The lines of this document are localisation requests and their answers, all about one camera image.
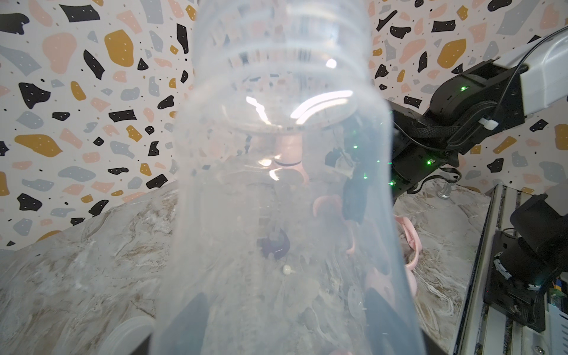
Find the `marble countertop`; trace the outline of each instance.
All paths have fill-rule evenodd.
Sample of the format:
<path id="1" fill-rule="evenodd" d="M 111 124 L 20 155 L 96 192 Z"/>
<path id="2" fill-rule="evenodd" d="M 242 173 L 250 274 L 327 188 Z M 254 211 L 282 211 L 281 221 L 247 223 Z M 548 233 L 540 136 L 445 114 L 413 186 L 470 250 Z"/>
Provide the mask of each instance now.
<path id="1" fill-rule="evenodd" d="M 457 186 L 442 200 L 438 187 L 403 195 L 394 210 L 410 218 L 423 245 L 414 271 L 420 325 L 448 351 L 490 198 Z M 97 354 L 121 322 L 154 317 L 176 192 L 173 182 L 3 257 L 0 353 Z"/>

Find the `small white bead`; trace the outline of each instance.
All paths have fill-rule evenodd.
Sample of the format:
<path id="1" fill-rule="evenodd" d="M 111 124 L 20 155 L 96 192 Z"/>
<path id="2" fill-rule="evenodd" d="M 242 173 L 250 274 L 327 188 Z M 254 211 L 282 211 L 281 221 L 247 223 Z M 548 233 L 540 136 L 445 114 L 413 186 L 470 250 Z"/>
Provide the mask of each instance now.
<path id="1" fill-rule="evenodd" d="M 292 268 L 290 267 L 290 265 L 284 265 L 282 272 L 284 273 L 284 275 L 288 276 L 292 273 Z"/>

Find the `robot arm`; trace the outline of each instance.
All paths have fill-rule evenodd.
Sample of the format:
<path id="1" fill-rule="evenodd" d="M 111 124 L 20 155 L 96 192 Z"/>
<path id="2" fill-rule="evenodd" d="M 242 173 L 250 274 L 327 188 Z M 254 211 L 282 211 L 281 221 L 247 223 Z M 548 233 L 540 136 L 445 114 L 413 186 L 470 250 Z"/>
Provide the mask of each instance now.
<path id="1" fill-rule="evenodd" d="M 543 39 L 522 45 L 493 62 L 504 69 L 517 66 L 521 58 Z M 568 95 L 568 33 L 542 43 L 524 64 L 528 70 L 521 74 L 521 92 L 525 115 L 539 112 Z"/>
<path id="2" fill-rule="evenodd" d="M 393 198 L 405 191 L 416 193 L 416 184 L 439 167 L 457 168 L 458 153 L 465 154 L 485 138 L 523 124 L 527 115 L 565 97 L 566 30 L 479 63 L 444 82 L 423 115 L 391 103 Z"/>

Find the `plastic bottle neck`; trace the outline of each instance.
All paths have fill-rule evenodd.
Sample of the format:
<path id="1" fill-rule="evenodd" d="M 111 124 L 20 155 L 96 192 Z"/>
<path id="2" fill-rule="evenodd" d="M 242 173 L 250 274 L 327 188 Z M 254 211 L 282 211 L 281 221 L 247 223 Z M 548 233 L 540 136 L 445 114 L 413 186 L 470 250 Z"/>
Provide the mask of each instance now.
<path id="1" fill-rule="evenodd" d="M 252 68 L 274 76 L 279 68 L 330 68 L 366 81 L 369 26 L 360 0 L 204 1 L 195 25 L 195 85 Z"/>

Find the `black cable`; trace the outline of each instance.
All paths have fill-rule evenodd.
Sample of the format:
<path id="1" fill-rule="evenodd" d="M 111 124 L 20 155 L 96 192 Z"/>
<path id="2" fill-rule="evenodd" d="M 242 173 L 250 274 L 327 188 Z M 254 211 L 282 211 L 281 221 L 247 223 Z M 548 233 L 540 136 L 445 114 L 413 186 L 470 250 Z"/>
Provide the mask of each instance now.
<path id="1" fill-rule="evenodd" d="M 440 149 L 440 148 L 434 148 L 434 147 L 429 147 L 427 145 L 424 145 L 422 143 L 420 143 L 419 141 L 417 141 L 416 139 L 412 138 L 408 133 L 406 133 L 396 122 L 393 122 L 394 126 L 396 127 L 396 129 L 398 129 L 400 131 L 400 133 L 404 134 L 408 139 L 410 139 L 414 144 L 418 145 L 419 147 L 422 147 L 424 149 L 428 149 L 430 151 L 434 151 L 434 152 L 448 152 L 448 151 L 452 151 L 453 149 Z"/>
<path id="2" fill-rule="evenodd" d="M 523 65 L 524 61 L 528 58 L 529 55 L 531 55 L 532 52 L 534 52 L 535 49 L 538 48 L 538 46 L 540 46 L 541 44 L 543 44 L 544 42 L 547 42 L 549 39 L 551 39 L 552 37 L 558 35 L 559 33 L 568 30 L 568 26 L 561 28 L 560 30 L 551 33 L 550 35 L 544 37 L 540 42 L 538 42 L 533 48 L 531 48 L 527 54 L 525 54 L 523 56 L 523 58 L 521 58 L 521 60 L 519 61 L 519 63 L 517 64 L 515 71 L 513 72 L 513 75 L 511 75 L 511 77 L 509 78 L 509 81 L 507 82 L 507 85 L 505 85 L 505 90 L 503 90 L 503 93 L 501 94 L 501 98 L 499 99 L 499 102 L 497 103 L 497 106 L 495 106 L 495 111 L 493 111 L 493 117 L 497 116 L 497 111 L 501 108 L 501 106 L 503 105 L 503 100 L 505 99 L 505 96 L 507 95 L 507 91 L 509 90 L 509 87 L 511 86 L 511 83 L 513 82 L 513 79 L 515 78 L 515 75 L 517 75 L 517 73 L 519 72 L 519 70 L 521 69 L 521 66 Z"/>
<path id="3" fill-rule="evenodd" d="M 561 28 L 560 30 L 553 32 L 552 34 L 544 37 L 541 41 L 539 41 L 534 47 L 532 47 L 524 56 L 523 58 L 521 58 L 521 60 L 519 61 L 519 63 L 517 64 L 515 71 L 513 72 L 513 75 L 511 75 L 511 77 L 509 78 L 509 81 L 507 82 L 507 85 L 505 85 L 505 89 L 503 90 L 503 93 L 501 94 L 501 97 L 499 98 L 499 102 L 497 103 L 497 106 L 495 106 L 495 110 L 493 111 L 492 117 L 497 116 L 497 112 L 499 111 L 499 109 L 501 108 L 501 106 L 503 105 L 503 101 L 505 99 L 505 96 L 507 95 L 507 91 L 509 90 L 509 87 L 511 87 L 511 83 L 513 82 L 513 79 L 515 78 L 515 75 L 518 74 L 519 70 L 521 69 L 521 66 L 523 65 L 524 61 L 528 58 L 529 55 L 531 55 L 532 52 L 534 52 L 535 49 L 537 49 L 541 44 L 543 44 L 544 42 L 548 41 L 549 39 L 551 39 L 552 37 L 558 35 L 559 33 L 568 30 L 568 26 Z M 429 149 L 430 151 L 434 151 L 434 152 L 450 152 L 453 151 L 457 148 L 459 148 L 460 146 L 462 146 L 463 144 L 465 144 L 467 142 L 467 140 L 473 135 L 473 132 L 470 133 L 470 135 L 466 138 L 464 138 L 460 143 L 458 144 L 449 144 L 448 148 L 445 149 L 440 149 L 440 148 L 434 148 L 434 147 L 429 147 L 425 144 L 422 144 L 420 142 L 418 142 L 417 140 L 415 140 L 414 138 L 412 138 L 408 133 L 406 133 L 396 122 L 394 122 L 394 126 L 400 131 L 400 133 L 404 134 L 407 138 L 409 138 L 414 144 L 424 148 L 424 149 Z"/>
<path id="4" fill-rule="evenodd" d="M 504 230 L 501 231 L 501 235 L 504 235 L 505 237 L 511 238 L 511 239 L 513 239 L 513 240 L 519 239 L 519 237 L 511 236 L 511 235 L 505 233 L 505 231 L 510 231 L 510 230 L 513 230 L 513 231 L 515 231 L 515 232 L 517 231 L 517 230 L 514 229 L 514 228 L 505 228 Z"/>
<path id="5" fill-rule="evenodd" d="M 456 168 L 439 168 L 440 170 L 442 170 L 443 172 L 446 173 L 450 173 L 450 174 L 456 174 L 456 178 L 454 179 L 448 179 L 445 176 L 442 175 L 432 175 L 427 177 L 426 179 L 422 180 L 422 184 L 420 184 L 420 187 L 416 190 L 408 190 L 406 191 L 407 194 L 409 195 L 414 195 L 420 192 L 420 190 L 422 190 L 422 186 L 424 186 L 424 183 L 427 182 L 428 180 L 432 180 L 432 179 L 444 179 L 447 183 L 456 183 L 461 179 L 461 173 L 458 169 Z"/>

